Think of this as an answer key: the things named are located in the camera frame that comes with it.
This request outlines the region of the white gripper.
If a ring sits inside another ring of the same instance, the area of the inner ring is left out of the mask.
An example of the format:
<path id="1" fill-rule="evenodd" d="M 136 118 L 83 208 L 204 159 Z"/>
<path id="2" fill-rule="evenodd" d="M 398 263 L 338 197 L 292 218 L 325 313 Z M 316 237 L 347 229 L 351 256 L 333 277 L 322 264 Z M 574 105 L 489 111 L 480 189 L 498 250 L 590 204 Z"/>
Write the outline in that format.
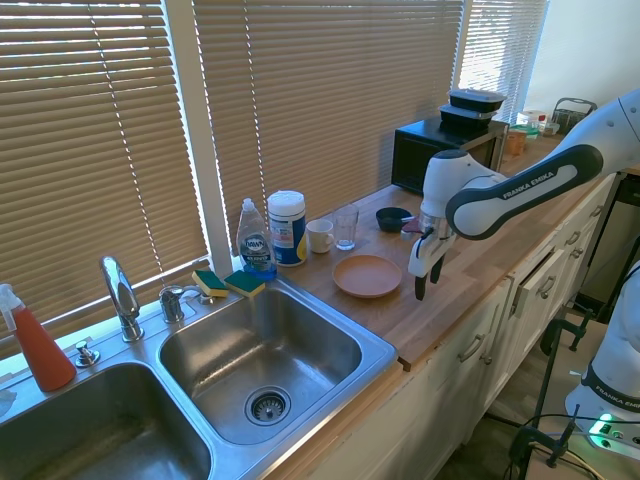
<path id="1" fill-rule="evenodd" d="M 429 279 L 432 284 L 438 283 L 445 255 L 455 239 L 455 234 L 440 239 L 431 233 L 421 236 L 414 243 L 409 256 L 408 272 L 415 276 L 414 293 L 417 300 L 424 299 Z"/>

